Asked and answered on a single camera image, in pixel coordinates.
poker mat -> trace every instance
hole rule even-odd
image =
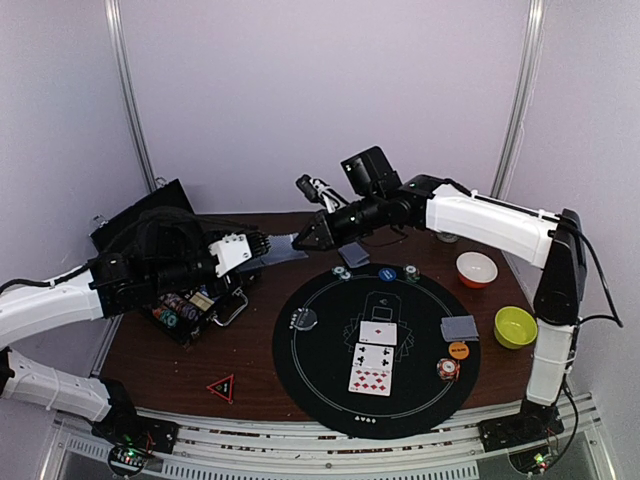
[[[451,358],[441,318],[468,312],[434,280],[406,280],[402,267],[369,264],[351,273],[349,280],[323,273],[283,307],[273,334],[280,382],[310,417],[349,436],[390,439],[428,432],[462,406],[478,378],[479,342],[467,342],[469,356],[460,361],[457,381],[444,381],[437,372],[438,362]],[[308,331],[291,325],[299,308],[317,317]],[[397,323],[391,393],[350,392],[360,322],[381,319]]]

green bowl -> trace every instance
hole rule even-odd
[[[493,333],[500,345],[517,350],[534,342],[538,336],[535,319],[518,307],[504,307],[496,313]]]

brown tabletop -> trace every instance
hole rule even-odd
[[[228,218],[258,225],[271,234],[297,232],[308,213],[259,214]],[[409,238],[395,245],[371,248],[371,262],[416,265],[453,293],[475,317],[482,345],[480,375],[464,408],[511,402],[524,397],[531,370],[531,348],[509,351],[493,336],[493,318],[505,305],[529,310],[526,298],[502,254],[461,239],[442,243],[430,232],[407,230]],[[382,244],[394,234],[380,231],[368,243]],[[484,290],[471,290],[459,281],[458,255],[475,250],[498,265],[496,281]],[[271,338],[280,309],[302,284],[342,264],[337,252],[311,253],[305,260],[264,269],[262,279],[248,291],[250,305],[227,328],[210,327],[189,350],[175,344],[149,320],[126,315],[102,370],[120,380],[140,407],[190,415],[247,420],[309,420],[287,396],[271,358]],[[235,374],[234,403],[229,405],[206,386]]]

blue disc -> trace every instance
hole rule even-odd
[[[393,282],[396,279],[396,271],[391,268],[383,268],[378,272],[378,276],[383,282]]]

red bowl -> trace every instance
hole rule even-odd
[[[466,252],[456,260],[458,277],[469,288],[485,288],[498,276],[498,267],[486,255]]]

